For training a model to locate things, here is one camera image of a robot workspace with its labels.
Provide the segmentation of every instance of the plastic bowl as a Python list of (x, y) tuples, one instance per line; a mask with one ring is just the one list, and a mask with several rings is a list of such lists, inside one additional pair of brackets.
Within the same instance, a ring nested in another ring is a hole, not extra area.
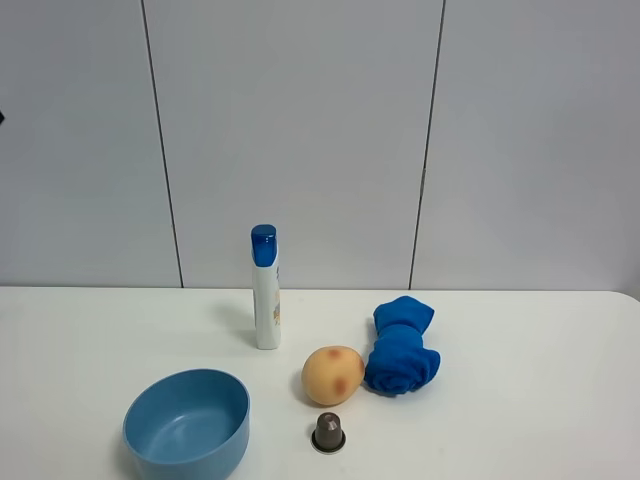
[(249, 392), (218, 370), (154, 383), (124, 419), (124, 443), (144, 480), (223, 480), (249, 441)]

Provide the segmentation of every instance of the blue cloth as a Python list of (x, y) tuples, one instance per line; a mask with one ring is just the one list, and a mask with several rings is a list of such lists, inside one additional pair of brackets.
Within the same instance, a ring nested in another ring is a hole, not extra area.
[(429, 383), (440, 367), (440, 354), (422, 346), (434, 311), (412, 297), (400, 297), (373, 312), (378, 340), (369, 355), (364, 380), (383, 393), (401, 394)]

